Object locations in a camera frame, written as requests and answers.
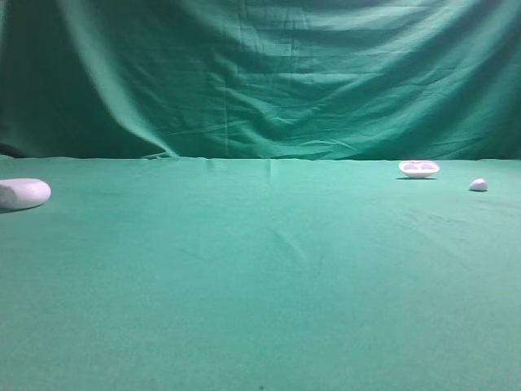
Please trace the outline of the white earphone case lid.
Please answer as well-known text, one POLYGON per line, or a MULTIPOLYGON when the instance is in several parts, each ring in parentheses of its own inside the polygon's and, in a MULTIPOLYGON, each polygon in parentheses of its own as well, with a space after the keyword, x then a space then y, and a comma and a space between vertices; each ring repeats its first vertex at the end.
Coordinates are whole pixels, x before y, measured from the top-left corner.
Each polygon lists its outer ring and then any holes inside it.
POLYGON ((439 165, 432 160, 403 160, 398 168, 407 178, 413 179, 429 178, 440 171, 439 165))

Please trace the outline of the green backdrop curtain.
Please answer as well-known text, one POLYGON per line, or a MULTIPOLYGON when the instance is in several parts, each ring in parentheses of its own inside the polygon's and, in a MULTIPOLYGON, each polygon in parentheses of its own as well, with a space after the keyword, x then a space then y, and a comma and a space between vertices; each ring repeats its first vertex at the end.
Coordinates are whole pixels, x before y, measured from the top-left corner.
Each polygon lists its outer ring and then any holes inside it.
POLYGON ((4 1, 13 157, 520 156, 517 1, 4 1))

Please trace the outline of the green table cloth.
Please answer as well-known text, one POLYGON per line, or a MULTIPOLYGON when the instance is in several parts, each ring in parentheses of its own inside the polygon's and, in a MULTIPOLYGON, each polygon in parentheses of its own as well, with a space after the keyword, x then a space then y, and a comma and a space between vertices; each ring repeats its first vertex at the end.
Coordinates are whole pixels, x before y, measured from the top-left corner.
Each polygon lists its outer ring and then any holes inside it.
POLYGON ((2 159, 4 390, 517 390, 520 163, 2 159), (470 191, 477 178, 484 192, 470 191))

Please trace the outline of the small white earbud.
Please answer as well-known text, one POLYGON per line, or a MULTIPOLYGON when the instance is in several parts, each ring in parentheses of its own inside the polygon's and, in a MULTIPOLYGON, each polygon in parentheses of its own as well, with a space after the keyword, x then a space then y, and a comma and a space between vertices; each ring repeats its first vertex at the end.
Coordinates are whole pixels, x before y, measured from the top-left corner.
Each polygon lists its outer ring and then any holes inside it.
POLYGON ((484 192, 488 190, 488 182, 483 178, 477 178, 469 185, 470 191, 484 192))

